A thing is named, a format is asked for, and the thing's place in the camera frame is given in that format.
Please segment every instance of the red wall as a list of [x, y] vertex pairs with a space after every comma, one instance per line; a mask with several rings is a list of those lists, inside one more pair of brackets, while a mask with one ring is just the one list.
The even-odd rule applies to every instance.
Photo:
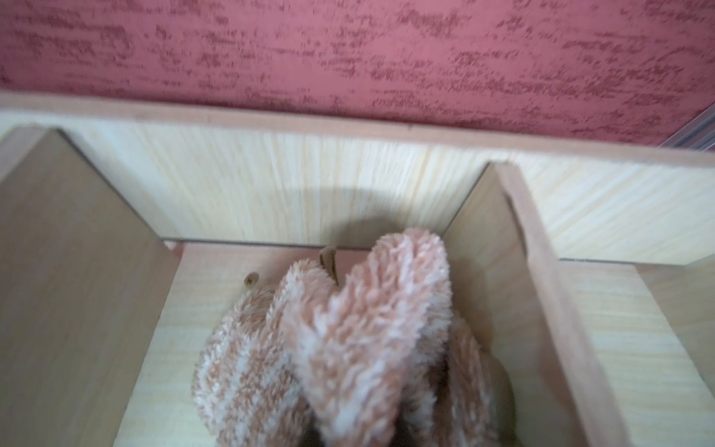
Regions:
[[2, 0], [42, 90], [657, 144], [715, 102], [714, 0]]

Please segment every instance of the wooden board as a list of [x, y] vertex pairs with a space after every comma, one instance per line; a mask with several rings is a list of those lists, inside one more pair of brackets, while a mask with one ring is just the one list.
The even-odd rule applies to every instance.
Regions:
[[509, 374], [523, 444], [625, 446], [620, 412], [518, 168], [487, 168], [445, 243], [455, 306]]
[[0, 183], [0, 433], [110, 446], [178, 258], [57, 132], [16, 130]]
[[715, 398], [636, 268], [562, 262], [561, 272], [606, 370], [632, 445], [712, 446]]
[[715, 393], [715, 255], [685, 267], [639, 265], [638, 271]]
[[0, 107], [0, 132], [65, 129], [162, 237], [369, 247], [407, 226], [441, 234], [485, 164], [510, 161], [559, 257], [715, 252], [715, 154], [9, 92]]
[[[245, 291], [251, 272], [258, 285], [277, 283], [296, 260], [317, 259], [317, 249], [186, 244], [174, 284], [154, 332], [114, 447], [213, 447], [191, 399], [199, 352], [220, 318]], [[367, 256], [341, 250], [338, 277]]]

